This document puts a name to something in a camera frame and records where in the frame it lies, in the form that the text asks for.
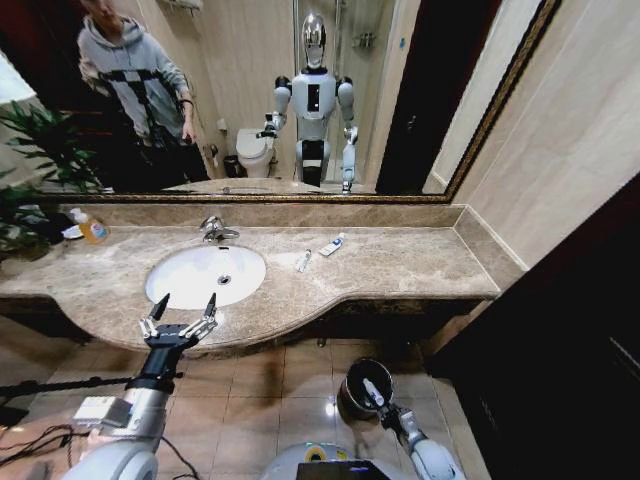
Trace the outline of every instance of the humanoid robot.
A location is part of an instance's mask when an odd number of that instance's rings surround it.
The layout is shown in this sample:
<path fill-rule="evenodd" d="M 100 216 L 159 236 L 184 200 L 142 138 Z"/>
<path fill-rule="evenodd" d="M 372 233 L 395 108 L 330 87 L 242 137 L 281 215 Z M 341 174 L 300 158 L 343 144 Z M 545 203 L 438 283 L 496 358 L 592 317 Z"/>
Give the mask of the humanoid robot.
<path fill-rule="evenodd" d="M 260 136 L 276 137 L 287 121 L 287 107 L 293 102 L 298 118 L 296 171 L 304 183 L 320 186 L 327 171 L 331 145 L 325 141 L 327 124 L 336 105 L 336 97 L 344 120 L 347 145 L 342 152 L 342 193 L 349 193 L 355 177 L 358 127 L 353 124 L 353 84 L 344 77 L 340 81 L 322 66 L 327 35 L 322 17 L 309 14 L 302 25 L 302 42 L 307 66 L 293 81 L 281 76 L 273 92 L 276 109 L 266 115 Z"/>

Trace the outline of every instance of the small tube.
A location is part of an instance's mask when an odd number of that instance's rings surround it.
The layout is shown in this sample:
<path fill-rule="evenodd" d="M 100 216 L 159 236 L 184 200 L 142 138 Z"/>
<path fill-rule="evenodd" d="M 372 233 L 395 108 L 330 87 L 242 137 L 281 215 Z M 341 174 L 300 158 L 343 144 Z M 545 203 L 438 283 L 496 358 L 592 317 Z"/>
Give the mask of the small tube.
<path fill-rule="evenodd" d="M 307 248 L 304 255 L 296 261 L 296 270 L 300 273 L 304 272 L 309 264 L 309 260 L 311 260 L 311 250 Z"/>
<path fill-rule="evenodd" d="M 365 378 L 362 380 L 362 383 L 364 383 L 364 388 L 369 394 L 369 397 L 371 397 L 371 400 L 373 400 L 378 407 L 382 407 L 384 405 L 384 397 L 380 394 L 373 382 Z"/>
<path fill-rule="evenodd" d="M 344 243 L 344 233 L 341 232 L 340 235 L 338 235 L 338 237 L 333 242 L 331 242 L 329 245 L 327 245 L 323 249 L 319 250 L 318 253 L 320 253 L 320 255 L 324 255 L 325 257 L 328 257 L 337 249 L 339 249 L 343 243 Z"/>

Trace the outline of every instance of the faucet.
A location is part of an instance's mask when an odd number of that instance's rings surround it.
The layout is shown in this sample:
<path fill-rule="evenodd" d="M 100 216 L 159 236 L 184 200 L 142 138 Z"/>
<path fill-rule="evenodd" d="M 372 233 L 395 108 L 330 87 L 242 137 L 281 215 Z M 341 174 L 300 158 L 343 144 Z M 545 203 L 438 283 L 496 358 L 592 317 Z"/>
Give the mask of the faucet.
<path fill-rule="evenodd" d="M 238 238 L 240 236 L 239 232 L 235 230 L 230 230 L 224 226 L 222 223 L 222 219 L 220 217 L 216 217 L 215 215 L 207 218 L 200 225 L 200 231 L 204 232 L 204 237 L 202 238 L 203 242 L 213 242 L 215 240 L 225 240 L 231 238 Z"/>

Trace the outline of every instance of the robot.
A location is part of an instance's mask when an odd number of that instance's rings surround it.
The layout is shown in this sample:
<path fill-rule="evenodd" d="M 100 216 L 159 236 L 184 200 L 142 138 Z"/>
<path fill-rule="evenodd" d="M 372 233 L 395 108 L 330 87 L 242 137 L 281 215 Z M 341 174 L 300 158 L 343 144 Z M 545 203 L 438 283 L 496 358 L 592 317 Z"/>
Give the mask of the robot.
<path fill-rule="evenodd" d="M 173 379 L 179 376 L 178 362 L 185 350 L 197 345 L 217 326 L 215 293 L 200 319 L 190 325 L 157 325 L 168 301 L 167 294 L 140 320 L 150 352 L 141 372 L 126 385 L 123 398 L 88 397 L 74 415 L 76 424 L 93 427 L 89 438 L 100 446 L 83 456 L 63 480 L 157 478 L 155 453 L 164 433 Z M 379 401 L 382 396 L 375 385 L 365 386 L 377 404 L 382 426 L 395 431 L 418 478 L 465 480 L 449 451 L 420 430 L 411 410 Z M 336 445 L 309 442 L 284 450 L 260 478 L 405 480 L 409 477 L 381 460 L 360 460 Z"/>
<path fill-rule="evenodd" d="M 342 193 L 348 194 L 355 177 L 358 127 L 354 125 L 353 83 L 349 77 L 340 81 L 322 66 L 327 35 L 322 17 L 310 14 L 302 25 L 302 42 L 307 66 L 293 81 L 276 79 L 275 111 L 266 114 L 264 131 L 258 136 L 277 137 L 287 122 L 287 108 L 293 101 L 298 118 L 296 171 L 304 183 L 320 186 L 326 175 L 331 145 L 325 141 L 327 124 L 336 105 L 336 97 L 344 120 L 347 145 L 342 153 Z"/>

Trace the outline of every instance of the soap dispenser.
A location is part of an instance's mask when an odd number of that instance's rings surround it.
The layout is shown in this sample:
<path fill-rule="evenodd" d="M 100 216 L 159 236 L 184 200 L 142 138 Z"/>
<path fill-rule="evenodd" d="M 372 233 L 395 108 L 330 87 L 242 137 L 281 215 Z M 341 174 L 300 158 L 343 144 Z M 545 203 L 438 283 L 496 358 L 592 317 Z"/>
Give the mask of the soap dispenser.
<path fill-rule="evenodd" d="M 79 208 L 72 208 L 70 213 L 87 242 L 95 245 L 103 242 L 109 235 L 107 227 Z"/>

